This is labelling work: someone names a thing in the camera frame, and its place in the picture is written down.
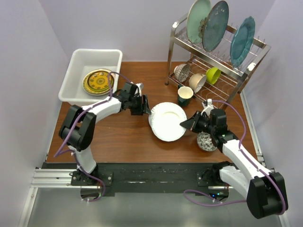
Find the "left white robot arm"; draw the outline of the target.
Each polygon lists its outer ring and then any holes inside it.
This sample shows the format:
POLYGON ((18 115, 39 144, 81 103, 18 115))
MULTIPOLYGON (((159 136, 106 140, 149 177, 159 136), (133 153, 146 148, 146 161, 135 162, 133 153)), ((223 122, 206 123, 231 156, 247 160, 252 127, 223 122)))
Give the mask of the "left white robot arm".
POLYGON ((86 185, 103 185, 90 144, 95 125, 113 114, 129 109, 131 115, 151 114, 147 95, 142 94, 143 83, 126 82, 122 89, 110 94, 102 101, 87 106, 73 105, 59 130, 63 143, 55 157, 70 152, 77 163, 77 172, 86 185))

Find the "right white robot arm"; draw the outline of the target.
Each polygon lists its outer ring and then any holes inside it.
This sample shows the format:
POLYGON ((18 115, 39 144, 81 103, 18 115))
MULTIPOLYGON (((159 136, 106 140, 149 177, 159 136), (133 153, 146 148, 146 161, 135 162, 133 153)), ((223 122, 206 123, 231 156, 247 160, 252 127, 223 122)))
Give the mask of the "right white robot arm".
POLYGON ((233 161, 216 165, 217 170, 211 173, 213 184, 231 185, 243 196, 255 218, 285 213, 288 202, 283 176, 265 168, 243 147, 241 140, 228 129, 224 110, 196 112, 180 126, 209 134, 214 146, 233 161))

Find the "plain white deep plate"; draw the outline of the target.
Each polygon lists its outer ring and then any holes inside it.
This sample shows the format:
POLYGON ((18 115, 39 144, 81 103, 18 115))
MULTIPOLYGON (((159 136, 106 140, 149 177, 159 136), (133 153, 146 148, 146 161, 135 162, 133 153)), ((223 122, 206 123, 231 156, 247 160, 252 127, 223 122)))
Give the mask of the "plain white deep plate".
POLYGON ((173 142, 180 139, 186 129, 179 124, 187 120, 185 111, 177 104, 163 102, 151 109, 154 114, 152 126, 153 134, 165 142, 173 142))

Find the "white blue-rimmed deep plate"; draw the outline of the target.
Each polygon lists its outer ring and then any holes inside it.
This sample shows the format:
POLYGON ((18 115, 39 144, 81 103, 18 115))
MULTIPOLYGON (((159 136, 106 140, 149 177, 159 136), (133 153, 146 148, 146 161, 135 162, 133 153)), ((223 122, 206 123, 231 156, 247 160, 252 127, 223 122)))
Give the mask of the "white blue-rimmed deep plate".
POLYGON ((153 126, 152 126, 153 117, 154 117, 154 114, 151 114, 148 117, 149 126, 150 126, 152 131, 153 131, 153 126))

